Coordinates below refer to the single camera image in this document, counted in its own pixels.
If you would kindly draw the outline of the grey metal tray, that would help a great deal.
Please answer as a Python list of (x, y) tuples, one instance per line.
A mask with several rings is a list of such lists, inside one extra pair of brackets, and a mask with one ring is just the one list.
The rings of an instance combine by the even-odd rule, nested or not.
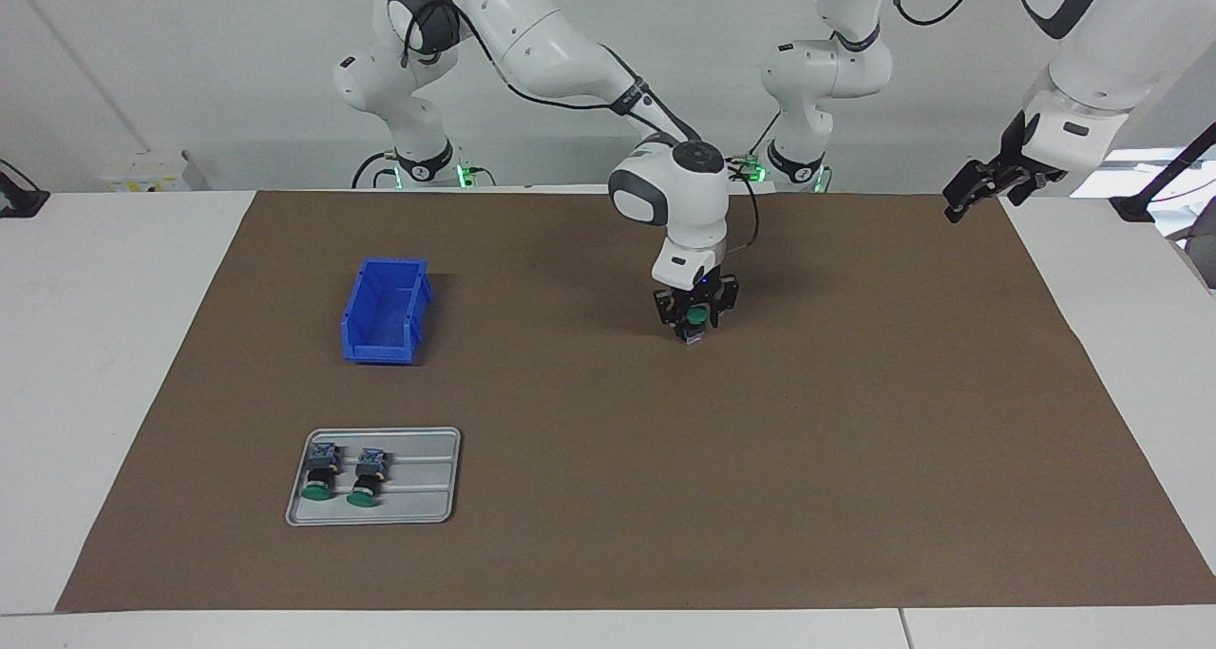
[[(342, 448), (342, 472), (334, 480), (333, 497), (325, 502), (299, 496), (304, 482), (302, 463), (313, 442), (332, 442)], [(292, 527), (441, 524), (450, 519), (455, 506), (461, 442), (461, 431), (454, 427), (316, 429), (302, 448), (285, 521)], [(361, 448), (383, 448), (390, 455), (381, 506), (347, 503)]]

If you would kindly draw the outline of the black clamp stand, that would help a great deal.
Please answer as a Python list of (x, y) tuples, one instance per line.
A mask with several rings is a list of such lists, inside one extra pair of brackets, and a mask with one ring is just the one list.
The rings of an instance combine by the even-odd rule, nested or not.
[(1195, 139), (1190, 140), (1186, 147), (1183, 147), (1178, 156), (1173, 156), (1172, 160), (1165, 165), (1160, 173), (1156, 173), (1152, 181), (1148, 182), (1137, 194), (1132, 196), (1116, 196), (1109, 202), (1111, 203), (1113, 210), (1115, 210), (1124, 221), (1128, 222), (1153, 222), (1154, 218), (1150, 214), (1152, 202), (1156, 199), (1156, 196), (1161, 193), (1165, 187), (1173, 184), (1186, 169), (1200, 159), (1201, 156), (1207, 153), (1207, 149), (1216, 145), (1216, 122), (1204, 129), (1204, 132), (1197, 135)]
[(32, 177), (0, 157), (0, 218), (35, 218), (51, 198)]

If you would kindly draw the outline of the white box yellow label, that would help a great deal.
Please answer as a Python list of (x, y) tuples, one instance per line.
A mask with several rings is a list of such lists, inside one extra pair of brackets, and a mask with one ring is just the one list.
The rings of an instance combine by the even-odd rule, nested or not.
[(105, 165), (98, 182), (109, 193), (190, 193), (210, 190), (195, 160), (182, 149), (150, 151)]

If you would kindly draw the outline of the blue plastic bin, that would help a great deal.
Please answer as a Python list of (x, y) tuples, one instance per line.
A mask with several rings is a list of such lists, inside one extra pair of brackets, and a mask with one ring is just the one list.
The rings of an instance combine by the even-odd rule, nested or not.
[(359, 365), (413, 365), (432, 299), (424, 259), (365, 258), (340, 320), (343, 357)]

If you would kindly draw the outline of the brown table mat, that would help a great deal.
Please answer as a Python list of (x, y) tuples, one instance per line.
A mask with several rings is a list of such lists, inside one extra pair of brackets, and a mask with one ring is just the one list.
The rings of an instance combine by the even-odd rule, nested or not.
[[(1002, 205), (761, 210), (687, 346), (603, 196), (261, 191), (57, 609), (1216, 602)], [(428, 263), (413, 365), (343, 357), (368, 256)], [(450, 519), (285, 521), (309, 433), (420, 427), (462, 435)]]

